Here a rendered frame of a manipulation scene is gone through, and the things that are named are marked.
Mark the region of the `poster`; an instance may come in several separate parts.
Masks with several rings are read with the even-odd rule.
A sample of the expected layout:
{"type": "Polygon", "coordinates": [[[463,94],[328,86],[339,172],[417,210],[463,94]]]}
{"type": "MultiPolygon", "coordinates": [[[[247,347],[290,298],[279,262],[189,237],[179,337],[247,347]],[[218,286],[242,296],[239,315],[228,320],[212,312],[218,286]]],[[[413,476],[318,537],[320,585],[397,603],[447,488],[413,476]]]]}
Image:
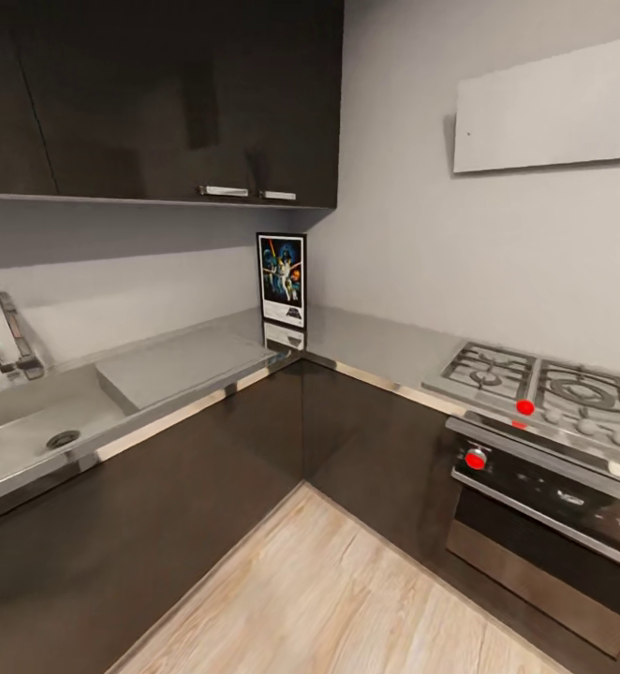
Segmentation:
{"type": "Polygon", "coordinates": [[[258,232],[261,318],[307,331],[307,234],[258,232]]]}

